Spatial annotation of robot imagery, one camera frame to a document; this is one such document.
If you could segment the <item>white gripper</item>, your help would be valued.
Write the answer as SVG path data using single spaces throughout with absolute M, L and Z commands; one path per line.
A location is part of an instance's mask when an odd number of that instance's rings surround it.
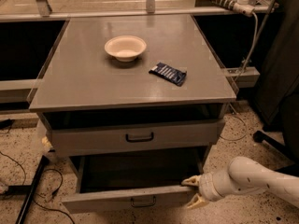
M 198 187 L 196 193 L 187 203 L 188 209 L 201 208 L 208 205 L 208 201 L 216 202 L 228 195 L 237 194 L 240 186 L 229 176 L 226 169 L 217 172 L 193 175 L 181 182 L 182 186 Z

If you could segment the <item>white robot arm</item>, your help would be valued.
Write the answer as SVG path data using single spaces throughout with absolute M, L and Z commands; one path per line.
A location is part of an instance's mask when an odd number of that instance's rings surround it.
M 194 175 L 181 182 L 196 187 L 197 193 L 187 203 L 188 209 L 199 208 L 229 195 L 250 195 L 268 191 L 299 207 L 299 178 L 265 168 L 247 157 L 235 157 L 217 171 Z

